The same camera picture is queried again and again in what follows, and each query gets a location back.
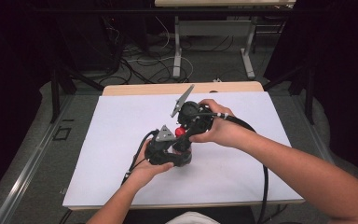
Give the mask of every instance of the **person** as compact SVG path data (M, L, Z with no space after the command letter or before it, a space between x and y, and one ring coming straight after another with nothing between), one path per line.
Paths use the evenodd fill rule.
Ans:
M208 105L215 113L234 116L229 108L212 99L203 100L200 104ZM193 135L190 141L215 142L248 153L278 175L306 201L328 215L330 223L358 223L358 179L331 163L220 118L214 119L210 131ZM146 144L147 142L138 161L143 159ZM172 167L171 162L152 165L148 161L142 161L88 223L122 223L137 191L155 175Z

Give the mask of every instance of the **desk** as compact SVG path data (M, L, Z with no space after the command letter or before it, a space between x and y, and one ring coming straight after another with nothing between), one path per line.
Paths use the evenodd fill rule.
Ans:
M150 131L177 127L175 99L189 83L106 87L97 104L63 206L101 207L119 188L142 138ZM218 93L201 93L219 91ZM196 83L188 101L214 98L233 109L258 133L290 146L267 92L258 82ZM156 176L142 188L131 208L222 206L261 203L262 164L235 149L214 143L193 144L193 160ZM272 172L268 200L303 202Z
M156 0L157 7L257 7L293 5L296 0ZM246 35L245 49L241 56L245 72L249 79L255 79L249 51L255 34L256 17L251 21L179 21L175 17L175 58L173 62L173 77L180 76L182 49L180 35Z

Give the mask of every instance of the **hand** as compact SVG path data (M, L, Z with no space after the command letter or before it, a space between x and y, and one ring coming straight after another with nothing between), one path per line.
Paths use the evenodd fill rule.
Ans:
M152 165L148 160L145 160L145 150L150 139L146 140L141 148L141 152L134 163L138 164L131 172L130 177L124 184L132 184L137 189L141 189L147 183L149 183L155 175L166 172L173 168L173 162L167 162L161 165Z
M228 113L230 116L234 116L229 108L218 104L215 100L206 99L199 102L199 104L208 105L214 113ZM238 148L238 143L235 140L237 138L234 135L239 132L247 132L247 130L236 123L215 118L210 131L193 135L189 140L195 143L215 142L224 147Z

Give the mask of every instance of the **black device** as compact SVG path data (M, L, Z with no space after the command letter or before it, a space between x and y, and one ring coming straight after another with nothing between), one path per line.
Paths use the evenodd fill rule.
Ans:
M165 126L157 131L157 134L148 143L145 158L151 164L158 165L166 162L173 162L174 166L184 166L191 161L191 142L188 138L191 135L205 133L212 128L213 116L200 116L200 113L212 113L207 105L199 105L195 102L185 102L179 111L178 123L186 132L179 137L173 136ZM172 147L176 152L168 152Z

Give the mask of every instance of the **white sheet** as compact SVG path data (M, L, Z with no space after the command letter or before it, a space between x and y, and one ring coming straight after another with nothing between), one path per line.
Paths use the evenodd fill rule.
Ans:
M120 187L141 140L163 124L174 132L171 118L180 95L101 96L84 141L63 206L102 206ZM192 93L187 100L213 98L258 133L290 146L266 92ZM192 144L193 159L156 176L141 189L137 205L260 202L262 164L233 148L214 143ZM269 201L301 200L279 177L269 172Z

